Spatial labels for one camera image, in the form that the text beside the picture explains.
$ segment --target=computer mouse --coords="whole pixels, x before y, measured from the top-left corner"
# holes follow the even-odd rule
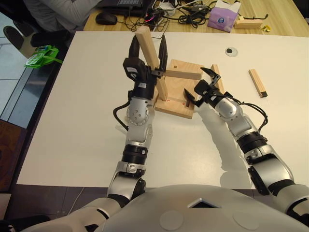
[[[96,17],[96,23],[102,25],[115,25],[117,23],[117,17],[108,12],[101,12]]]

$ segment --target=white table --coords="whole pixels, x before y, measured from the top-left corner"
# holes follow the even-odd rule
[[[126,137],[112,110],[126,102],[127,91],[133,88],[122,67],[132,37],[131,32],[76,33],[18,184],[109,185]],[[307,185],[309,38],[170,32],[166,40],[169,61],[218,64],[227,91],[267,112],[269,124],[262,134],[291,168],[295,181]],[[158,50],[159,40],[154,42]],[[238,56],[225,54],[230,46]],[[268,97],[258,96],[249,69],[258,71]],[[243,109],[258,127],[262,116],[246,106]],[[206,104],[196,111],[191,120],[156,112],[144,176],[147,186],[254,188],[243,154],[224,122]],[[125,114],[119,112],[122,119]]]

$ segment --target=laptop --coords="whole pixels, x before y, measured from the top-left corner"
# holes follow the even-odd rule
[[[103,0],[97,7],[142,7],[142,0]]]
[[[146,12],[148,11],[149,7],[152,6],[153,2],[155,0],[141,0],[142,5],[141,7],[121,7],[119,5],[115,5],[115,2],[117,3],[119,0],[103,0],[97,4],[97,7],[100,7],[104,9],[105,12],[109,12],[111,14],[115,15],[124,15],[124,16],[136,16],[136,17],[143,17]],[[104,4],[107,4],[107,2],[113,2],[113,6],[102,6]]]

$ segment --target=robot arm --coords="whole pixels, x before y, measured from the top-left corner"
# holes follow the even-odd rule
[[[167,62],[164,36],[160,44],[158,69],[152,70],[150,66],[146,66],[138,58],[139,50],[140,44],[135,36],[129,58],[123,63],[126,75],[134,81],[126,113],[129,122],[126,144],[107,192],[108,197],[118,201],[122,207],[144,193],[146,187],[146,182],[141,177],[146,171],[145,161],[153,135],[152,121],[155,112],[152,98],[157,78],[165,72]]]
[[[208,103],[227,123],[250,165],[248,172],[260,194],[271,194],[278,209],[286,214],[295,216],[296,213],[299,217],[308,217],[309,188],[294,183],[289,167],[273,147],[267,144],[267,140],[252,121],[243,114],[240,105],[231,100],[233,97],[229,93],[223,95],[214,86],[220,76],[211,69],[202,69],[213,77],[213,82],[209,85],[205,80],[201,80],[197,84],[194,90],[202,96],[198,101],[185,90],[188,98],[197,106],[203,102]]]

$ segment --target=wooden block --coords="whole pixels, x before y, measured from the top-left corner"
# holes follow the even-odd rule
[[[165,76],[200,80],[203,74],[201,67],[203,65],[172,59]]]
[[[234,27],[235,28],[261,28],[263,21],[261,19],[244,19],[236,20]]]
[[[212,69],[215,73],[217,73],[217,74],[220,75],[219,67],[218,67],[217,64],[213,64],[213,65],[211,66],[211,69]],[[220,91],[222,94],[225,93],[225,90],[224,90],[224,87],[223,87],[223,83],[222,83],[222,77],[221,77],[220,80],[216,83],[215,86],[219,89],[219,91]]]
[[[154,107],[155,110],[191,119],[194,113],[194,104],[186,98],[184,88],[197,97],[194,87],[198,80],[166,76],[165,83],[169,90],[168,98],[166,101],[158,99]]]
[[[266,89],[265,89],[259,75],[257,74],[257,71],[255,69],[250,69],[249,74],[252,78],[252,81],[253,81],[255,88],[256,88],[257,92],[259,93],[260,97],[261,98],[267,97]]]
[[[139,27],[136,30],[135,35],[140,43],[140,48],[143,51],[147,64],[151,67],[152,70],[158,68],[160,65],[160,61],[155,51],[155,46],[151,38],[149,27]],[[159,92],[159,97],[165,101],[168,96],[168,89],[166,87],[163,77],[161,79],[158,79],[156,88]]]

